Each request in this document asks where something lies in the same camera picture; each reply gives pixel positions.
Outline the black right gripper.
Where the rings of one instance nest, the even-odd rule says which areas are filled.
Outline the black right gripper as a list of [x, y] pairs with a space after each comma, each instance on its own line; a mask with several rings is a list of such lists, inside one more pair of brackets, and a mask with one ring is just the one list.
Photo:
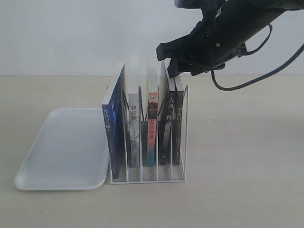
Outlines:
[[245, 45], [246, 4], [178, 4], [178, 8], [200, 9], [203, 15], [190, 34], [156, 48], [158, 61], [170, 58], [169, 78], [223, 68], [227, 59]]

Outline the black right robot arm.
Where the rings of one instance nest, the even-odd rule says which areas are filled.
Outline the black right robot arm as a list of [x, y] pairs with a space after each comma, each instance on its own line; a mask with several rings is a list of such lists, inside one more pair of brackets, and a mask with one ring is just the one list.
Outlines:
[[176, 0], [177, 8], [200, 9], [203, 15], [187, 35], [156, 48], [159, 61], [170, 59], [169, 77], [222, 70], [249, 55], [245, 42], [287, 11], [303, 10], [302, 0]]

